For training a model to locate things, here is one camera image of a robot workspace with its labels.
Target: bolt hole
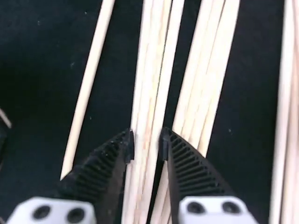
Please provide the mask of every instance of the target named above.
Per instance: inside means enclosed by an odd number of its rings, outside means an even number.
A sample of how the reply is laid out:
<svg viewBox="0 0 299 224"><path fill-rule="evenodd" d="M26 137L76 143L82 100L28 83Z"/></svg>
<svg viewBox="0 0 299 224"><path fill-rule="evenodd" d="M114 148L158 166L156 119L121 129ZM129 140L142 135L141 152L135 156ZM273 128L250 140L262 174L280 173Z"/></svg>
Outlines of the bolt hole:
<svg viewBox="0 0 299 224"><path fill-rule="evenodd" d="M46 218L49 215L50 210L51 208L48 205L40 206L33 212L33 218L36 220Z"/></svg>
<svg viewBox="0 0 299 224"><path fill-rule="evenodd" d="M69 211L67 221L69 223L79 223L84 219L85 212L82 208L75 208Z"/></svg>
<svg viewBox="0 0 299 224"><path fill-rule="evenodd" d="M205 213L205 208L197 202L191 202L187 206L187 210L191 213L202 214Z"/></svg>
<svg viewBox="0 0 299 224"><path fill-rule="evenodd" d="M222 204L222 208L225 212L227 213L233 213L233 214L238 214L241 212L240 208L238 205L236 205L233 202L225 202Z"/></svg>

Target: bundle of wooden skewers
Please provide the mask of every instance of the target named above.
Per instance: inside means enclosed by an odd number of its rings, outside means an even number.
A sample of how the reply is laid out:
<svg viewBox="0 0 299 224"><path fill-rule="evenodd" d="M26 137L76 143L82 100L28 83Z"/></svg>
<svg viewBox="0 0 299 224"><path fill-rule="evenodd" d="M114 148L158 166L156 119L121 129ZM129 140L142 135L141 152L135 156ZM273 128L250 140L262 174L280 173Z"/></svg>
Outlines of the bundle of wooden skewers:
<svg viewBox="0 0 299 224"><path fill-rule="evenodd" d="M234 36L240 0L202 0L172 129L206 156ZM61 172L73 166L114 0L103 0ZM184 0L143 0L131 129L135 157L127 166L122 223L145 224L158 156ZM171 223L166 163L151 223Z"/></svg>
<svg viewBox="0 0 299 224"><path fill-rule="evenodd" d="M270 224L299 223L298 3L286 0L284 8Z"/></svg>

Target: dark surface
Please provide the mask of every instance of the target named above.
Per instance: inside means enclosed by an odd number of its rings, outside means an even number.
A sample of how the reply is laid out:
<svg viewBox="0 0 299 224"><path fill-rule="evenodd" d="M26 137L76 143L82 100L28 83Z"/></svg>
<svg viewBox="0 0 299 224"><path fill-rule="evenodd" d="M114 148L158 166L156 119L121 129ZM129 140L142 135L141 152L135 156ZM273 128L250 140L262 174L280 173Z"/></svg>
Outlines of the dark surface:
<svg viewBox="0 0 299 224"><path fill-rule="evenodd" d="M199 2L186 0L165 124L172 125ZM0 107L13 122L0 216L50 190L60 170L100 1L0 1ZM129 127L141 0L116 0L75 162ZM267 223L282 0L241 0L208 158Z"/></svg>

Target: black cloth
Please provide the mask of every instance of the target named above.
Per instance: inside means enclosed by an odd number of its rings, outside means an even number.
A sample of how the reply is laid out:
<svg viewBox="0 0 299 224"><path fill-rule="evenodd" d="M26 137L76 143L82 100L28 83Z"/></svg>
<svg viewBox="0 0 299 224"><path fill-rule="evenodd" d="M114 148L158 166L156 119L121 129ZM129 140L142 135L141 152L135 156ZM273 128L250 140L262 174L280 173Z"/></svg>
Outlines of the black cloth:
<svg viewBox="0 0 299 224"><path fill-rule="evenodd" d="M164 124L171 126L200 1L186 0ZM0 107L12 120L0 216L50 190L64 150L101 1L0 1ZM267 223L283 0L241 0L208 159ZM75 163L130 125L142 0L116 0Z"/></svg>

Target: wooden stick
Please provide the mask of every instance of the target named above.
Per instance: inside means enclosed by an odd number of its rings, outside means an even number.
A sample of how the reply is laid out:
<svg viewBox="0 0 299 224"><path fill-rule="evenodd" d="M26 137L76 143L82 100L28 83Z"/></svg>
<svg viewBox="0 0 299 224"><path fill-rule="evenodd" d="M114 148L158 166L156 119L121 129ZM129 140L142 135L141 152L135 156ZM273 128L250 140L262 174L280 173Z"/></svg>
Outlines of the wooden stick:
<svg viewBox="0 0 299 224"><path fill-rule="evenodd" d="M299 153L297 151L297 161L299 161ZM299 186L299 163L297 162L296 164L296 179L295 179L295 191L294 193L294 201L293 201L293 214L292 214L292 224L297 224L299 221L299 213L298 213L298 209L299 209L299 190L298 190L298 186Z"/></svg>
<svg viewBox="0 0 299 224"><path fill-rule="evenodd" d="M217 30L211 55L207 77L210 78L205 84L202 96L205 101L208 96L209 102L206 105L200 103L199 110L195 116L192 137L195 141L199 140L198 150L206 156L210 142L214 120L217 112L218 102L222 90L225 71L227 68L229 53L234 37L235 26L238 18L240 0L226 0L221 21Z"/></svg>
<svg viewBox="0 0 299 224"><path fill-rule="evenodd" d="M156 64L161 66L163 48L161 49L161 60L157 62L157 47L159 42L159 31L161 27L161 18L163 12L164 1L154 0L151 11L151 29L149 33L149 45L146 53L146 62L144 69L144 78L142 82L141 101L138 114L136 138L135 138L135 158L131 174L130 184L130 202L127 210L127 223L134 222L139 218L139 209L135 211L136 205L139 204L142 195L142 186L144 179L144 171L146 167L146 160L148 154L148 146L151 136L151 124L153 112L156 104L157 87L159 81L159 74L155 74Z"/></svg>
<svg viewBox="0 0 299 224"><path fill-rule="evenodd" d="M280 223L294 51L292 0L285 0L269 224Z"/></svg>
<svg viewBox="0 0 299 224"><path fill-rule="evenodd" d="M184 74L184 79L181 87L181 92L178 99L178 106L176 109L172 129L176 133L181 133L187 113L188 102L190 99L193 83L195 81L195 74L200 57L201 49L203 48L203 38L207 29L207 24L212 10L212 0L202 0L199 14L196 21L196 27L190 47L187 66Z"/></svg>
<svg viewBox="0 0 299 224"><path fill-rule="evenodd" d="M82 85L76 104L73 122L71 124L71 131L64 154L60 179L64 178L64 176L71 171L73 166L79 135L86 112L88 99L93 86L94 77L99 64L114 1L115 0L103 0L101 5L98 22L93 35L93 42L90 48Z"/></svg>
<svg viewBox="0 0 299 224"><path fill-rule="evenodd" d="M138 113L139 113L139 106L141 101L142 81L144 76L144 66L146 60L146 52L148 48L147 43L149 41L149 33L150 33L151 7L152 7L152 0L144 0L143 8L142 8L142 21L141 21L140 38L139 38L137 67L136 67L134 100L133 100L132 117L131 117L131 129L135 135L134 136L135 143L136 143ZM131 163L127 165L125 190L124 190L124 202L123 202L122 216L121 216L121 223L123 224L127 223L127 209L129 203L129 196L131 192L130 184L131 184L133 163L134 161L131 161Z"/></svg>
<svg viewBox="0 0 299 224"><path fill-rule="evenodd" d="M214 45L214 41L216 38L218 24L221 18L221 12L224 5L224 0L215 0L211 1L213 3L212 11L210 14L210 18L208 21L208 25L205 31L205 35L203 40L203 48L200 53L199 61L197 62L197 71L195 76L195 81L193 84L191 97L188 103L188 109L186 113L186 118L183 126L183 130L181 132L181 136L187 140L193 147L197 148L199 143L199 138L193 138L192 136L192 127L195 120L196 111L202 110L201 102L205 99L206 96L201 95L203 89L206 85L206 80L209 79L211 74L207 73L207 69L209 66L209 61Z"/></svg>
<svg viewBox="0 0 299 224"><path fill-rule="evenodd" d="M153 208L153 212L151 215L150 223L151 224L160 224L160 218L164 206L164 201L167 195L168 191L168 168L167 168L167 162L164 163L162 173L161 173L161 178L164 178L163 180L163 185L161 185L161 181L159 183L159 188L158 192L156 195L156 200L155 200L155 205Z"/></svg>
<svg viewBox="0 0 299 224"><path fill-rule="evenodd" d="M155 150L157 150L156 145L158 143L159 133L163 125L164 120L164 113L167 101L167 93L165 96L164 105L161 105L161 94L158 94L158 89L160 92L164 88L168 88L169 82L163 82L163 77L165 74L161 73L161 66L162 66L162 59L165 47L165 39L167 33L167 26L170 14L170 7L171 7L171 0L163 0L162 1L162 11L159 14L157 19L160 21L161 27L158 28L158 42L156 46L156 56L154 64L151 66L153 68L153 85L151 90L151 98L149 100L149 112L147 117L147 126L146 126L146 139L144 142L144 146L142 149L142 165L140 169L140 177L139 177L139 188L138 188L138 198L139 201L137 202L137 209L135 211L135 222L142 224L146 223L147 221L147 214L150 207L150 199L151 199L151 192L154 182L155 170L156 170L156 163L157 159L153 158L155 155Z"/></svg>
<svg viewBox="0 0 299 224"><path fill-rule="evenodd" d="M11 128L12 123L1 108L0 108L0 119L3 120L3 122L7 125L8 128Z"/></svg>
<svg viewBox="0 0 299 224"><path fill-rule="evenodd" d="M172 65L175 55L175 47L177 42L177 36L173 32L171 24L168 30L167 40L165 41L167 25L169 20L171 7L171 0L165 0L163 6L163 16L162 16L162 26L159 35L159 44L157 51L157 61L155 73L160 75L159 87L157 88L157 101L154 111L154 117L149 115L148 121L152 121L151 127L151 137L149 141L149 151L146 163L146 171L141 172L144 175L144 185L142 191L142 198L139 204L139 217L135 217L135 220L139 220L139 224L145 224L147 221L147 216L150 207L151 192L153 188L153 182L156 171L157 164L157 154L158 154L158 140L161 128L163 126L164 114L166 108L166 101L168 96L168 89L170 85Z"/></svg>
<svg viewBox="0 0 299 224"><path fill-rule="evenodd" d="M167 192L166 192L166 198L164 201L163 209L162 209L160 223L167 224L169 219L171 219L171 216L170 216L171 206L168 206L169 203L170 203L170 192L169 192L169 188L168 188Z"/></svg>
<svg viewBox="0 0 299 224"><path fill-rule="evenodd" d="M196 78L195 78L196 82L194 82L195 86L193 85L195 89L193 89L193 93L191 94L191 98L190 98L191 102L189 102L188 109L189 111L191 111L191 113L189 114L187 113L185 118L185 124L181 133L181 135L183 135L184 138L188 138L189 134L192 134L194 137L194 133L190 133L190 127L192 127L193 122L188 121L188 119L192 118L192 115L195 111L194 108L194 105L196 104L195 96L198 96L199 93L197 87L200 89L200 87L202 86L203 88L201 101L199 102L199 107L200 107L199 111L200 113L203 111L202 113L203 116L201 116L201 114L198 115L197 112L197 116L195 117L195 119L198 119L199 117L202 123L204 123L205 117L208 113L209 102L211 102L214 90L216 89L218 90L219 93L221 92L222 82L225 74L225 69L228 61L232 39L234 36L234 29L235 29L235 24L238 15L238 9L239 9L239 1L226 0L224 8L223 8L223 3L224 3L223 1L222 2L215 1L211 11L211 16L210 16L211 19L209 20L208 23L208 27L210 29L208 28L206 30L207 39L205 39L206 40L206 42L204 43L205 47L202 49L201 52L202 54L203 53L205 54L203 54L203 57L200 59L198 63L198 68L200 72L196 74ZM219 23L219 27L217 29L217 35L216 35L215 29L217 28L222 8L223 8L223 13L221 16L221 21ZM215 38L215 35L216 35L216 39L214 43L214 41L210 41L210 39L213 39L213 37ZM199 139L200 139L199 137L193 139L191 138L195 147L197 147Z"/></svg>
<svg viewBox="0 0 299 224"><path fill-rule="evenodd" d="M184 7L183 0L174 0L172 3L171 14L173 12L180 12L180 15L182 15L183 7ZM188 100L186 99L189 99L191 94L192 84L195 78L195 71L197 68L197 61L199 58L199 52L201 51L202 48L202 42L200 40L204 36L204 32L206 30L207 21L210 16L211 8L212 8L212 3L210 0L202 1L199 10L199 15L196 22L191 48L190 48L183 85L178 100L178 108L176 110L174 125L172 127L173 130L177 133L180 133L183 127L183 123L184 123L183 119L188 106ZM168 189L168 171L167 171L167 163L165 163L161 173L159 188L158 188L155 205L151 217L151 223L153 224L158 224L160 221L167 189Z"/></svg>
<svg viewBox="0 0 299 224"><path fill-rule="evenodd" d="M290 116L288 124L287 136L287 151L285 158L285 177L283 187L282 199L282 212L281 224L291 224L293 213L296 210L294 206L294 192L296 192L296 171L297 171L297 153L298 153L298 135L299 135L299 91L298 91L298 76L297 76L297 61L296 54L294 53L293 60L293 76L292 76L292 89L291 89L291 105Z"/></svg>

